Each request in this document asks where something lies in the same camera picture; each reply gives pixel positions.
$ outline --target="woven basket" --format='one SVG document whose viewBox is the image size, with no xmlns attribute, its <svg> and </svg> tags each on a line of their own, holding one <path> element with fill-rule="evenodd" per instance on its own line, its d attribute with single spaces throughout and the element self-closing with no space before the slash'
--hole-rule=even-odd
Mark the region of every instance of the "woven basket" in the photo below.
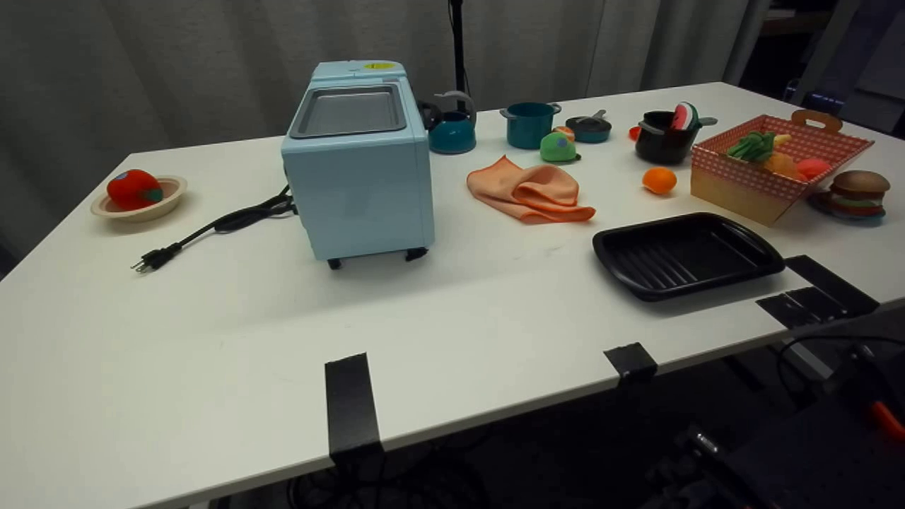
<svg viewBox="0 0 905 509">
<path fill-rule="evenodd" d="M 756 117 L 691 149 L 691 192 L 757 224 L 774 224 L 796 200 L 807 197 L 818 182 L 875 144 L 844 137 L 841 128 L 841 118 L 818 110 L 796 110 L 791 118 Z M 787 132 L 791 138 L 782 152 L 791 158 L 823 158 L 828 169 L 818 182 L 791 182 L 726 158 L 724 152 L 748 132 Z"/>
</svg>

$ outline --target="toaster oven foot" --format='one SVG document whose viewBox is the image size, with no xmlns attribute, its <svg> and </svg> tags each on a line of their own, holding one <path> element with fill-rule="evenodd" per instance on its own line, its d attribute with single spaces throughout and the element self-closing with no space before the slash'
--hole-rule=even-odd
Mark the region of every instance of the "toaster oven foot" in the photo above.
<svg viewBox="0 0 905 509">
<path fill-rule="evenodd" d="M 405 261 L 420 261 L 420 257 L 424 257 L 427 255 L 427 248 L 407 248 L 405 252 Z"/>
</svg>

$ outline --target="toaster oven window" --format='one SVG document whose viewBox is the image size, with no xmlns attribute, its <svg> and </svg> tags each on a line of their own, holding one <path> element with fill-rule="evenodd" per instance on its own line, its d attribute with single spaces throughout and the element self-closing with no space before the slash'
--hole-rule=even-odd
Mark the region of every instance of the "toaster oven window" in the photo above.
<svg viewBox="0 0 905 509">
<path fill-rule="evenodd" d="M 363 137 L 403 129 L 397 87 L 308 90 L 295 138 Z"/>
</svg>

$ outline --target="light blue toaster oven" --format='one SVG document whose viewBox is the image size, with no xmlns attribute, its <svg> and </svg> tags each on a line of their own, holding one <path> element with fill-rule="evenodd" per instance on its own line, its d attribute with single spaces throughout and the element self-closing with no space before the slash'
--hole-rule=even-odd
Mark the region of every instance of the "light blue toaster oven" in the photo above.
<svg viewBox="0 0 905 509">
<path fill-rule="evenodd" d="M 427 129 L 400 62 L 321 62 L 280 149 L 318 261 L 432 244 Z"/>
</svg>

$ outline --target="white plate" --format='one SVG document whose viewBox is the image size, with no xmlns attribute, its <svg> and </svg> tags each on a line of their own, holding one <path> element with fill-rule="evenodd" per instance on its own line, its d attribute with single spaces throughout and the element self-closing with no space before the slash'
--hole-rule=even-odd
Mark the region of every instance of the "white plate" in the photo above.
<svg viewBox="0 0 905 509">
<path fill-rule="evenodd" d="M 159 204 L 149 204 L 142 209 L 120 209 L 108 196 L 103 196 L 91 204 L 91 211 L 106 221 L 130 221 L 130 224 L 162 217 L 178 206 L 188 185 L 182 178 L 159 178 L 159 185 L 165 187 L 165 200 Z"/>
</svg>

